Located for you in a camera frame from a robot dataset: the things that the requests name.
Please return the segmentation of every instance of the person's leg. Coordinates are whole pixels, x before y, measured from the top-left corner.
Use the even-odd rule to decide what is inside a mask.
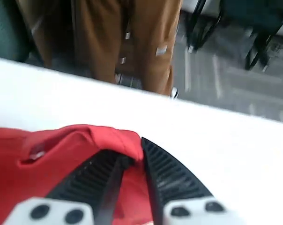
[[[78,0],[90,70],[98,80],[116,83],[115,66],[122,39],[120,0]]]
[[[171,95],[171,58],[182,0],[133,0],[131,27],[136,72],[144,90]]]

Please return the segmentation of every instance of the white plastic piece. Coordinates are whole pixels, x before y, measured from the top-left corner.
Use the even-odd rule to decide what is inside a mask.
[[[33,219],[31,212],[40,205],[48,205],[49,211],[44,217]],[[3,225],[68,225],[66,215],[73,210],[82,211],[83,217],[72,224],[94,225],[92,208],[88,204],[36,197],[17,204]]]
[[[218,203],[224,211],[206,210],[207,204]],[[172,210],[178,207],[186,209],[190,215],[174,216]],[[171,201],[164,208],[163,225],[245,225],[238,215],[224,207],[214,197]]]

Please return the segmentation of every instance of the red shirt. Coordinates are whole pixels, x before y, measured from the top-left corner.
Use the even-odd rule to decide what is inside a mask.
[[[27,132],[0,128],[0,224],[14,206],[30,197],[45,197],[64,177],[102,149],[136,160],[124,173],[114,225],[152,221],[140,137],[111,127],[74,125]],[[33,161],[32,155],[45,154]]]

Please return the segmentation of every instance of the white surface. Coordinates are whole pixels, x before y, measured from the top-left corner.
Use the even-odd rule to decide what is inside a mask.
[[[207,203],[216,202],[223,206],[223,212],[206,212]],[[173,208],[182,207],[190,216],[177,217],[171,214]],[[177,200],[166,204],[164,208],[164,225],[245,225],[236,212],[228,210],[214,197]]]
[[[48,214],[41,219],[30,217],[31,211],[39,205],[50,207]],[[68,225],[65,216],[72,210],[81,210],[83,218],[76,225],[94,225],[92,208],[86,203],[33,197],[15,206],[3,225]]]
[[[207,0],[202,13],[217,17],[219,2],[220,0]],[[197,3],[198,0],[183,0],[182,9],[192,13],[196,8]],[[283,27],[279,30],[278,34],[283,36]]]
[[[248,224],[283,224],[283,124],[0,60],[0,126],[129,129],[169,151]]]

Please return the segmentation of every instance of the pant leg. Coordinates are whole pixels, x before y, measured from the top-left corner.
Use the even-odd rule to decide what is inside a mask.
[[[120,0],[78,1],[92,76],[101,81],[116,83],[114,70],[122,38]]]
[[[133,0],[135,70],[144,90],[170,95],[171,59],[182,0]]]

